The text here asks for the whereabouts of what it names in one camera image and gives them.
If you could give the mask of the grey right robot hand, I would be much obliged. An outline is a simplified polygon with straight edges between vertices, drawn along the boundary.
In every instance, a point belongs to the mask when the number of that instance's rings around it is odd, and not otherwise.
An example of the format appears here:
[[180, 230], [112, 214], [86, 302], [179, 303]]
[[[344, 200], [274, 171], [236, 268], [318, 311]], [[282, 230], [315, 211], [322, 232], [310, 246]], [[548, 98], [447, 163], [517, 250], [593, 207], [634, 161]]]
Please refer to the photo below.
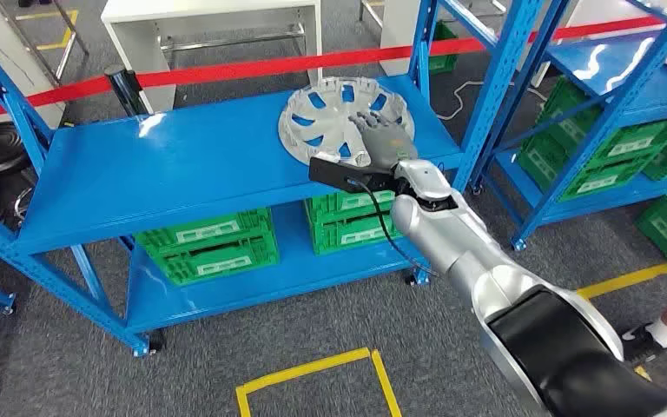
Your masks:
[[399, 161], [419, 158], [413, 139], [398, 123], [377, 112], [348, 117], [360, 132], [361, 141], [369, 154], [370, 165], [376, 169], [393, 169]]

